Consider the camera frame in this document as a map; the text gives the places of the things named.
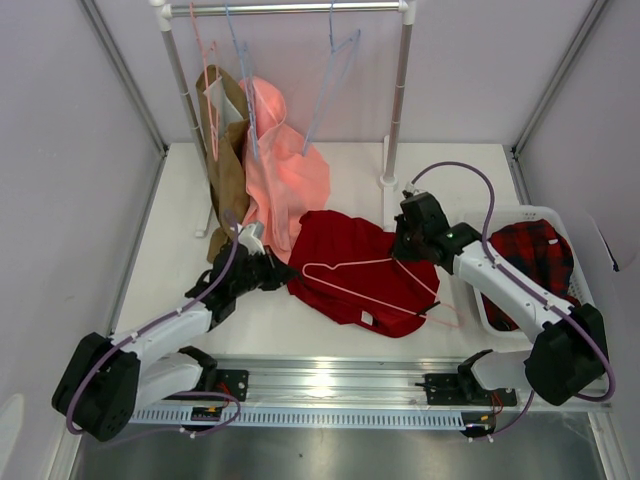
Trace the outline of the red skirt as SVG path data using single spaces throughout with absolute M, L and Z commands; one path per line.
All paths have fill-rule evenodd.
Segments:
M 336 211 L 310 211 L 301 220 L 301 230 L 288 265 L 300 277 L 288 284 L 291 295 L 340 325 L 356 325 L 376 334 L 401 338 L 425 323 L 376 303 L 332 289 L 302 276 L 309 262 L 335 265 L 341 262 L 377 260 L 392 257 L 394 234 L 362 218 L 351 218 Z M 439 289 L 435 267 L 426 262 L 404 262 L 434 291 Z M 343 267 L 335 271 L 309 268 L 311 275 L 379 300 L 420 312 L 435 302 L 434 296 L 416 284 L 394 262 Z

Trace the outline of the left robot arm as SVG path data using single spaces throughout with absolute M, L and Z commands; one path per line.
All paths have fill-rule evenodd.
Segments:
M 187 304 L 135 329 L 84 336 L 52 396 L 67 430 L 106 442 L 135 412 L 170 397 L 239 400 L 218 378 L 218 363 L 191 340 L 220 326 L 238 299 L 254 290 L 278 290 L 298 277 L 274 254 L 229 244 L 185 296 Z

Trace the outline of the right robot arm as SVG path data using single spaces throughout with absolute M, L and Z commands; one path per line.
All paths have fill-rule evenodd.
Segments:
M 520 272 L 467 223 L 451 225 L 429 193 L 406 192 L 396 216 L 394 257 L 426 261 L 474 287 L 510 317 L 530 341 L 528 350 L 486 350 L 459 365 L 458 395 L 479 403 L 496 389 L 528 389 L 560 406 L 600 378 L 609 400 L 616 377 L 609 362 L 604 320 L 589 303 L 575 306 Z

